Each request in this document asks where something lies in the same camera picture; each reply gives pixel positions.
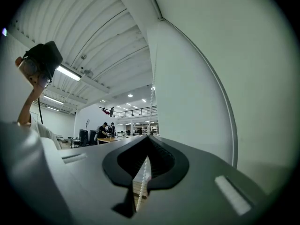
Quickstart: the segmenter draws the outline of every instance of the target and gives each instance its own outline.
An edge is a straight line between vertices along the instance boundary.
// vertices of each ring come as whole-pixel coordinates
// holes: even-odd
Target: ceiling
[[[105,102],[101,101],[98,103],[100,107],[105,107],[106,109],[111,109],[114,107],[115,112],[124,112],[126,111],[124,108],[128,110],[136,109],[137,108],[144,108],[150,106],[151,101],[151,86],[144,86],[138,89],[134,89],[117,96],[112,97],[111,99],[105,99]],[[155,93],[153,93],[153,103],[152,105],[156,105],[155,100]]]
[[[116,99],[127,81],[143,76],[144,86],[152,79],[148,44],[121,0],[26,0],[8,33],[26,48],[55,41],[62,65],[82,76],[77,82],[55,71],[44,93],[63,106],[41,97],[66,113],[101,97]]]

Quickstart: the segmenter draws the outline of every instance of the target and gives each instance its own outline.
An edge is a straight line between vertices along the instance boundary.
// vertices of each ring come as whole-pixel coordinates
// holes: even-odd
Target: table
[[[97,138],[97,144],[99,145],[99,141],[105,142],[105,143],[111,143],[114,141],[118,141],[121,139],[124,139],[125,137],[106,137],[106,138]]]
[[[76,148],[76,145],[80,145],[80,140],[79,139],[74,139],[74,138],[71,138],[70,139],[70,146],[72,148],[72,143],[74,144],[74,148]]]
[[[61,147],[61,140],[63,138],[62,135],[55,135],[55,136],[56,136],[58,143],[60,144],[60,149],[62,149],[62,147]]]

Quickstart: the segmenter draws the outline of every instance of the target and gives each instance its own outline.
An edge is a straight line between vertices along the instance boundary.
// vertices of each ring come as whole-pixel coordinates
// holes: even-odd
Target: man
[[[116,135],[116,127],[114,126],[114,123],[112,122],[111,125],[108,127],[108,134],[111,137],[115,137]]]
[[[15,60],[16,66],[33,86],[33,90],[21,110],[18,122],[20,125],[29,126],[35,130],[40,137],[52,139],[58,150],[60,150],[60,145],[53,132],[35,121],[29,111],[32,103],[40,97],[43,90],[52,81],[54,71],[61,62],[62,56],[53,41],[38,44],[29,49],[23,58],[18,57]]]
[[[105,114],[109,114],[109,112],[105,108],[103,108],[102,111],[105,112]]]
[[[109,112],[109,116],[110,116],[110,117],[113,116],[113,111],[114,111],[114,109],[113,109],[113,107],[112,107],[111,110],[110,110],[110,112]]]
[[[98,138],[106,138],[109,137],[109,134],[106,132],[107,122],[103,123],[101,127],[99,127]]]

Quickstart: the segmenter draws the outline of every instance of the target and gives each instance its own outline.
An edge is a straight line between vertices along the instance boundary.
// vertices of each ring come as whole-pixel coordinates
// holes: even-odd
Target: corrugated ceiling
[[[12,25],[36,44],[55,41],[64,63],[82,74],[89,70],[91,79],[108,88],[151,70],[148,45],[121,0],[26,0]],[[95,88],[58,71],[50,86],[85,100],[95,94]]]

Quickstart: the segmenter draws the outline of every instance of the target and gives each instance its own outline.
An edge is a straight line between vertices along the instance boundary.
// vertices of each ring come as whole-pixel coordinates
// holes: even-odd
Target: fluorescent light
[[[64,104],[64,103],[62,103],[62,102],[60,102],[60,101],[57,101],[57,100],[55,100],[55,99],[53,99],[53,98],[51,98],[51,97],[46,96],[46,95],[44,95],[44,98],[50,99],[50,100],[52,100],[52,101],[54,101],[54,102],[57,102],[57,103],[60,103],[60,104]]]
[[[50,109],[53,109],[53,110],[56,110],[56,111],[58,111],[59,112],[59,110],[57,110],[57,109],[54,109],[54,108],[51,108],[51,107],[48,107],[48,106],[46,106],[47,108],[50,108]]]
[[[60,71],[61,73],[69,76],[70,78],[73,78],[76,81],[79,81],[81,79],[81,77],[79,77],[78,75],[76,75],[73,72],[70,72],[68,70],[66,70],[65,68],[63,68],[62,66],[59,66],[56,70]]]

